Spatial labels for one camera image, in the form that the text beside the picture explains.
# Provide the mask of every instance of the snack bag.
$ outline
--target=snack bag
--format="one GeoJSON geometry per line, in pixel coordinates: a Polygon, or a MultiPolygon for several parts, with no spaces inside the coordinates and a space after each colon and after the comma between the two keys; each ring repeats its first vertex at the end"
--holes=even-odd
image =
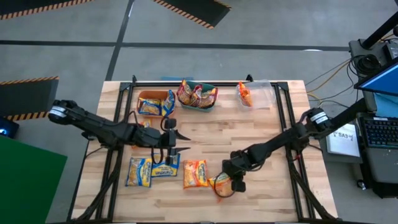
{"type": "Polygon", "coordinates": [[[203,88],[202,85],[197,85],[194,87],[191,100],[189,101],[188,106],[197,107],[199,105],[202,88],[203,88]]]}
{"type": "Polygon", "coordinates": [[[251,99],[250,90],[248,90],[242,82],[239,82],[239,95],[241,97],[242,104],[244,106],[253,106],[253,100],[251,99]]]}
{"type": "Polygon", "coordinates": [[[184,161],[184,189],[189,187],[207,187],[206,160],[184,161]]]}
{"type": "Polygon", "coordinates": [[[177,97],[181,103],[188,105],[192,96],[192,90],[186,80],[182,80],[180,87],[177,90],[177,97]]]}
{"type": "Polygon", "coordinates": [[[173,96],[173,92],[169,90],[167,93],[166,100],[162,100],[162,116],[168,116],[173,112],[175,105],[175,99],[173,96]]]}
{"type": "Polygon", "coordinates": [[[217,93],[218,93],[217,88],[214,88],[212,90],[201,93],[201,99],[200,99],[198,107],[199,108],[207,108],[207,107],[213,106],[213,103],[217,99],[217,93]]]}
{"type": "Polygon", "coordinates": [[[140,122],[140,124],[144,125],[144,128],[149,128],[150,127],[150,120],[146,119],[143,122],[140,122]]]}
{"type": "Polygon", "coordinates": [[[138,113],[145,115],[160,115],[160,100],[139,98],[142,106],[138,113]]]}
{"type": "MultiPolygon", "coordinates": [[[[173,157],[173,163],[169,166],[166,165],[165,160],[163,160],[160,164],[152,165],[152,177],[175,177],[177,176],[178,168],[180,167],[180,154],[178,153],[173,157]]],[[[154,158],[156,161],[159,161],[160,154],[154,154],[154,158]]]]}
{"type": "Polygon", "coordinates": [[[232,180],[226,173],[221,173],[216,181],[216,187],[214,188],[214,182],[217,176],[209,179],[211,189],[217,191],[218,195],[228,197],[232,195],[234,192],[232,190],[232,180]]]}
{"type": "Polygon", "coordinates": [[[152,159],[130,158],[129,172],[126,180],[127,186],[150,187],[150,172],[152,159]]]}

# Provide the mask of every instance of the keyboard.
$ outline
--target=keyboard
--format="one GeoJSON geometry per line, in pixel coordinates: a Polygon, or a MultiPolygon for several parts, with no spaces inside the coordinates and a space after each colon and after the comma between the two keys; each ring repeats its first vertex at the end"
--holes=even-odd
{"type": "Polygon", "coordinates": [[[398,149],[398,119],[362,118],[360,125],[369,147],[398,149]]]}

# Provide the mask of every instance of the concrete floor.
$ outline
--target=concrete floor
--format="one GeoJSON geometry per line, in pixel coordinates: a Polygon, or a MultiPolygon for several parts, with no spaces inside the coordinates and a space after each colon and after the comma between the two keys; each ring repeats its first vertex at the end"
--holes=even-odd
{"type": "MultiPolygon", "coordinates": [[[[397,10],[393,0],[223,1],[233,10],[214,30],[207,30],[150,0],[136,0],[123,41],[347,47],[348,41],[366,38],[397,10]]],[[[0,40],[115,42],[127,3],[96,0],[0,21],[0,40]]],[[[76,100],[95,112],[113,50],[0,45],[0,81],[59,75],[57,98],[76,100]]],[[[255,79],[309,81],[347,58],[348,52],[339,51],[122,48],[112,80],[130,80],[133,74],[139,80],[159,80],[161,76],[230,80],[250,73],[255,79]]],[[[323,80],[307,88],[311,90],[323,80]]],[[[348,77],[341,72],[315,93],[326,97],[346,86],[348,77]]],[[[347,91],[333,100],[350,105],[355,97],[355,91],[347,91]]],[[[336,105],[324,109],[330,116],[343,110],[336,105]]],[[[59,127],[47,120],[22,121],[20,125],[18,139],[22,142],[68,156],[47,217],[49,223],[65,221],[87,141],[76,128],[59,127]],[[47,132],[50,128],[57,132],[47,132]]],[[[351,165],[325,163],[340,218],[396,223],[398,200],[382,200],[371,190],[356,188],[351,165]]]]}

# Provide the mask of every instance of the green mat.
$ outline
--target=green mat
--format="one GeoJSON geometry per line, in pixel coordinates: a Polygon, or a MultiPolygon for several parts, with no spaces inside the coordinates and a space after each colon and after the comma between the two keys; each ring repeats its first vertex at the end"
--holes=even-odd
{"type": "Polygon", "coordinates": [[[45,223],[67,157],[0,136],[1,223],[45,223]]]}

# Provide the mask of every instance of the orange snack bag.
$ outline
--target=orange snack bag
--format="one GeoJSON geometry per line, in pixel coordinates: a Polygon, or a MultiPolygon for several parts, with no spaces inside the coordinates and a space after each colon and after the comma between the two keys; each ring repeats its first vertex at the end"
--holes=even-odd
{"type": "Polygon", "coordinates": [[[231,178],[229,178],[229,176],[226,173],[221,173],[220,175],[216,175],[212,178],[210,178],[209,180],[210,186],[213,189],[213,191],[217,192],[217,198],[218,198],[218,202],[221,201],[221,197],[229,197],[232,194],[234,194],[233,190],[232,190],[232,180],[231,178]]]}
{"type": "Polygon", "coordinates": [[[251,99],[250,90],[248,90],[242,82],[239,82],[239,95],[241,96],[244,106],[253,106],[253,100],[251,99]]]}
{"type": "Polygon", "coordinates": [[[189,187],[207,187],[207,164],[202,161],[184,161],[184,189],[189,187]]]}

